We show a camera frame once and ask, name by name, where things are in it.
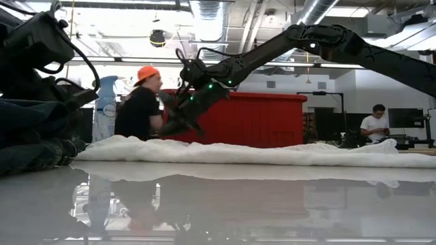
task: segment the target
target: pipe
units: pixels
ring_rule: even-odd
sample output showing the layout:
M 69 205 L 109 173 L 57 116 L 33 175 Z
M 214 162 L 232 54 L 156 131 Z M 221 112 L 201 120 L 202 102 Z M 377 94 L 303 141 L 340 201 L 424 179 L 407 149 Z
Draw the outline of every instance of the pipe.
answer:
M 256 35 L 258 34 L 258 30 L 260 27 L 260 24 L 262 23 L 262 19 L 264 18 L 266 6 L 268 5 L 267 0 L 263 0 L 260 4 L 260 10 L 258 14 L 258 18 L 256 19 L 256 23 L 254 24 L 253 30 L 251 31 L 250 40 L 248 41 L 247 46 L 245 47 L 245 52 L 248 52 L 251 50 L 251 47 L 253 46 L 254 39 L 256 38 Z
M 300 11 L 300 18 L 296 24 L 317 25 L 327 13 L 339 2 L 339 0 L 307 0 Z M 295 50 L 290 50 L 278 56 L 274 62 L 286 62 Z
M 220 1 L 190 1 L 196 26 L 196 39 L 206 42 L 225 41 L 225 17 L 228 4 Z M 224 52 L 224 46 L 216 44 L 198 44 L 198 48 L 207 47 Z M 219 59 L 221 55 L 203 50 L 201 59 Z
M 249 15 L 248 15 L 247 23 L 245 23 L 245 28 L 243 32 L 243 38 L 240 40 L 239 51 L 238 51 L 239 53 L 244 52 L 244 46 L 245 43 L 247 42 L 248 34 L 251 28 L 251 23 L 253 22 L 254 14 L 257 6 L 258 6 L 258 2 L 256 0 L 251 0 Z

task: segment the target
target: ceiling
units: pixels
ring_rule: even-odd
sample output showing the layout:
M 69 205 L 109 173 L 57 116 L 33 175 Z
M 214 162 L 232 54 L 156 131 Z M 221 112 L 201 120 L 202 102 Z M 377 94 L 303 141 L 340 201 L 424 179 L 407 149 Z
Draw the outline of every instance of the ceiling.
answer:
M 223 0 L 226 12 L 221 46 L 229 53 L 238 53 L 244 32 L 244 19 L 253 0 Z M 260 16 L 262 21 L 255 35 L 258 44 L 280 34 L 287 17 L 304 7 L 304 0 L 265 0 L 270 16 Z M 200 41 L 198 36 L 212 31 L 212 27 L 199 27 L 198 19 L 189 11 L 186 1 L 178 1 L 178 11 L 175 7 L 166 7 L 174 1 L 141 1 L 141 0 L 61 0 L 63 7 L 57 12 L 58 18 L 66 19 L 71 26 L 67 32 L 72 32 L 73 42 L 87 56 L 121 56 L 146 58 L 176 58 L 175 49 L 180 48 L 188 57 L 196 55 Z M 9 1 L 16 7 L 27 11 L 46 11 L 50 4 L 48 0 Z M 341 23 L 352 28 L 361 21 L 369 11 L 402 12 L 414 7 L 428 5 L 429 1 L 421 0 L 353 0 L 339 1 L 322 20 L 322 24 Z M 26 16 L 14 13 L 22 19 Z M 164 30 L 166 44 L 163 48 L 154 48 L 149 37 L 154 29 Z M 319 57 L 295 52 L 295 61 L 319 61 Z

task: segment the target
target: robotic arm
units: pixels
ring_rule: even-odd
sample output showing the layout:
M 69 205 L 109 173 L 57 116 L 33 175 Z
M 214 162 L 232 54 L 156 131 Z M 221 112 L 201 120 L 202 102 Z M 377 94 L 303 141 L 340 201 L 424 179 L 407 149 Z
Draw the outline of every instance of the robotic arm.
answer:
M 189 85 L 180 88 L 174 96 L 159 94 L 169 111 L 160 134 L 174 135 L 188 129 L 201 133 L 196 123 L 201 114 L 221 98 L 228 97 L 229 90 L 237 87 L 253 70 L 293 48 L 320 55 L 326 61 L 361 65 L 436 98 L 435 65 L 372 46 L 339 25 L 292 25 L 250 52 L 224 54 L 231 57 L 210 67 L 198 57 L 193 61 L 180 57 L 177 50 L 185 65 L 181 78 Z M 188 93 L 191 87 L 196 90 L 193 94 Z

